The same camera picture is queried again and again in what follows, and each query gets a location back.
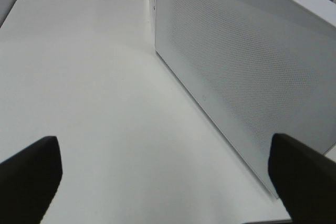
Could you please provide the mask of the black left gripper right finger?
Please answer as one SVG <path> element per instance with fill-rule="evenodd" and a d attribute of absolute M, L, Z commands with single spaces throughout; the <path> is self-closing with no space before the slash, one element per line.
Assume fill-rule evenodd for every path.
<path fill-rule="evenodd" d="M 276 133 L 268 175 L 293 223 L 335 223 L 335 162 Z"/>

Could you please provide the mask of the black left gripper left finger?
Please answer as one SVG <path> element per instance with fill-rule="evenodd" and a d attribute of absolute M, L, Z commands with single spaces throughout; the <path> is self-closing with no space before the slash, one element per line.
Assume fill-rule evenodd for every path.
<path fill-rule="evenodd" d="M 45 136 L 1 162 L 1 223 L 41 223 L 62 174 L 56 136 Z"/>

